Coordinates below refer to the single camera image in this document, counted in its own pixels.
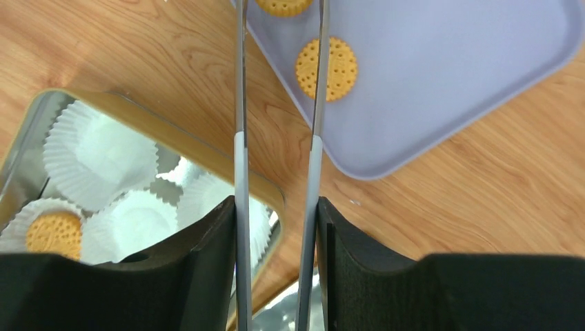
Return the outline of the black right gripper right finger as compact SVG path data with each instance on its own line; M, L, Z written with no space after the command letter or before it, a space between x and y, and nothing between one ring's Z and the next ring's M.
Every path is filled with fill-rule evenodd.
M384 246L327 199L317 204L327 330L583 330L584 259L432 253Z

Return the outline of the silver tin lid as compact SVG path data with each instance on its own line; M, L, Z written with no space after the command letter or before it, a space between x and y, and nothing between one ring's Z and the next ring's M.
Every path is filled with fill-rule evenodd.
M252 318L252 330L295 330L298 288L298 281L293 282L259 310ZM313 270L309 317L308 330L324 331L326 329L318 268Z

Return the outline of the metal tongs grey handle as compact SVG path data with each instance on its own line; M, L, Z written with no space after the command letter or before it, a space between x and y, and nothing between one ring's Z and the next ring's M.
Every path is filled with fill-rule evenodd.
M248 330L252 323L252 285L250 268L250 220L248 181L248 135L246 107L246 1L236 2L236 51L235 51L235 135L234 180L237 220L236 249L236 297L237 328ZM321 160L326 105L328 59L330 54L330 3L319 3L319 47L315 91L312 141L308 166L308 183L304 217L304 233L301 248L299 287L295 315L296 330L307 330L310 325L310 297L313 288L313 266L316 244L316 212L321 179Z

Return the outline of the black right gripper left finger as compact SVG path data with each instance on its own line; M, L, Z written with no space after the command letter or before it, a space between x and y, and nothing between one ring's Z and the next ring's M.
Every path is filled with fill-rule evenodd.
M236 208L206 216L119 263L1 255L2 330L224 330Z

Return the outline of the round yellow cookie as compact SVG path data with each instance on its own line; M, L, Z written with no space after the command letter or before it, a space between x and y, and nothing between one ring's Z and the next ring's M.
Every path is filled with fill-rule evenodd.
M309 8L313 0L256 0L256 4L275 17L294 17Z
M358 63L352 48L342 39L330 37L326 101L345 97L356 83ZM298 54L295 74L301 90L311 99L316 95L319 39L308 42Z
M26 232L28 252L54 253L78 261L81 256L81 217L53 212L37 217Z

